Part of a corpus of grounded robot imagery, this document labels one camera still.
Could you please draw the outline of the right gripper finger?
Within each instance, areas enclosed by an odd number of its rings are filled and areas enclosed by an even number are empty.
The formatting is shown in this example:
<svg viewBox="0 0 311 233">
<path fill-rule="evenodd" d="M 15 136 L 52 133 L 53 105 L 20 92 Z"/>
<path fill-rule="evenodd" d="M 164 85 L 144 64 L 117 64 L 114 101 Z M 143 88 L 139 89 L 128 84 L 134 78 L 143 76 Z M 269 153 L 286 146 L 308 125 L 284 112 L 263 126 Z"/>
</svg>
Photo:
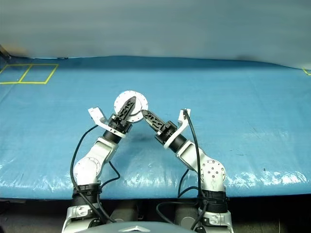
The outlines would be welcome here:
<svg viewBox="0 0 311 233">
<path fill-rule="evenodd" d="M 145 121 L 155 132 L 162 131 L 165 122 L 163 122 L 158 116 L 149 110 L 142 110 L 141 113 L 143 114 Z"/>
</svg>

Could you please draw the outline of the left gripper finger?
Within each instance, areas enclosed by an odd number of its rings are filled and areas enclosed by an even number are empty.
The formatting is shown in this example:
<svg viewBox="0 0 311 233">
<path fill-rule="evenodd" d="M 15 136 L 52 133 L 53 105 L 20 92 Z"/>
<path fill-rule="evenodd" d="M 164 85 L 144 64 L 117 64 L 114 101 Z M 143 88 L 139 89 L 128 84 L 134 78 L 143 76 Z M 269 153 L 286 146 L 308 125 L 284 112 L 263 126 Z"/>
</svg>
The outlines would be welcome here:
<svg viewBox="0 0 311 233">
<path fill-rule="evenodd" d="M 118 118 L 127 121 L 136 104 L 136 97 L 129 98 L 118 111 Z"/>
</svg>

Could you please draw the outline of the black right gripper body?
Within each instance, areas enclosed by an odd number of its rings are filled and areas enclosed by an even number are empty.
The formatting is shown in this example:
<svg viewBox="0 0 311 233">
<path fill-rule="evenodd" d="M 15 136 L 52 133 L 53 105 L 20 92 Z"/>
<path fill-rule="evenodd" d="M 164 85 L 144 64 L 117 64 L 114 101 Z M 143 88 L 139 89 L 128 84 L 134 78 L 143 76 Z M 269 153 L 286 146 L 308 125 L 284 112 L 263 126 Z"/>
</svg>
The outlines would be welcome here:
<svg viewBox="0 0 311 233">
<path fill-rule="evenodd" d="M 155 138 L 159 143 L 165 144 L 176 131 L 177 126 L 173 122 L 168 121 L 157 130 Z"/>
</svg>

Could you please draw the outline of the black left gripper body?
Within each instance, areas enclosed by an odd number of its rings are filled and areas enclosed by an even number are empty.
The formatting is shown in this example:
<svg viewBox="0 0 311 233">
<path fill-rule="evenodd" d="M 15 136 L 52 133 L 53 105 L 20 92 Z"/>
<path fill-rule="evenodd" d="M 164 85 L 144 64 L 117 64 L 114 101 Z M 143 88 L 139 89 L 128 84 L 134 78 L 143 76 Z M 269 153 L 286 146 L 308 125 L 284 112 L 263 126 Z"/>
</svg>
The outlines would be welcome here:
<svg viewBox="0 0 311 233">
<path fill-rule="evenodd" d="M 126 134 L 131 130 L 132 123 L 121 119 L 116 114 L 112 114 L 108 120 L 108 126 L 122 134 Z"/>
</svg>

